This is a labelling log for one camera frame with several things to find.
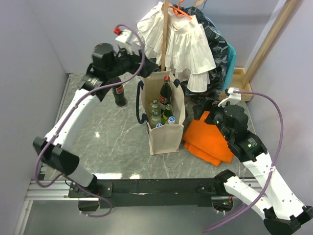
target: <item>teal cloth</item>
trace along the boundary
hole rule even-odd
[[[227,73],[224,81],[224,85],[222,88],[222,91],[225,91],[226,88],[229,87],[232,79],[233,79],[233,73],[236,66],[236,59],[237,59],[237,53],[235,49],[231,46],[231,44],[228,44],[228,63],[227,63]]]

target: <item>orange cloth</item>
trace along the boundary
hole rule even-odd
[[[222,162],[231,163],[233,154],[230,152],[226,140],[215,125],[208,125],[204,122],[208,114],[209,112],[205,111],[199,121],[192,120],[182,139],[187,144],[192,145],[191,150],[196,152],[197,157],[214,165],[217,162],[215,160],[211,161],[212,157]]]
[[[202,158],[203,160],[205,160],[209,163],[212,163],[214,166],[219,166],[222,162],[221,160],[213,158],[212,156],[208,155],[207,153],[201,151],[200,149],[191,145],[190,143],[185,142],[184,146],[193,155],[196,155],[197,157]]]

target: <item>clothing rack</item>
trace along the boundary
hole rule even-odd
[[[284,6],[282,7],[280,13],[278,14],[274,24],[270,28],[267,36],[265,37],[262,45],[260,46],[258,52],[256,53],[254,59],[252,60],[247,71],[245,68],[235,68],[233,73],[231,87],[237,87],[241,91],[251,92],[250,79],[253,78],[255,72],[262,64],[262,61],[267,54],[268,49],[274,42],[279,31],[285,24],[292,10],[296,6],[298,0],[286,0]],[[197,7],[204,3],[204,0],[195,1],[194,6]],[[169,0],[164,0],[164,27],[163,27],[163,48],[162,48],[162,58],[161,58],[161,70],[165,70],[165,53],[167,47],[167,30],[168,30],[168,5]],[[242,94],[243,101],[250,101],[253,98],[252,94]],[[225,99],[225,92],[221,92],[219,100]]]

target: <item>white skirt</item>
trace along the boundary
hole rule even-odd
[[[145,44],[148,58],[156,58],[161,64],[163,40],[162,2],[159,2],[137,24],[139,35]],[[165,66],[175,71],[180,81],[188,80],[192,92],[205,92],[210,84],[208,71],[216,68],[202,24],[196,16],[178,17],[169,8],[170,24],[167,37]]]

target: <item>gray marble countertop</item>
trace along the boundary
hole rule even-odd
[[[58,118],[73,99],[82,77],[82,74],[70,75]],[[124,84],[126,106],[118,107],[110,91],[78,133],[71,152],[80,157],[88,171],[98,179],[213,178],[225,169],[239,177],[252,177],[236,157],[231,164],[221,163],[216,167],[188,152],[183,147],[183,141],[179,152],[150,155],[147,127],[137,122],[135,114],[135,94],[140,79],[135,77]],[[184,122],[186,129],[193,119],[193,103],[185,105],[189,114]],[[249,130],[254,133],[246,103],[242,101],[239,105],[248,114]],[[48,167],[45,180],[52,180],[57,174],[56,170]]]

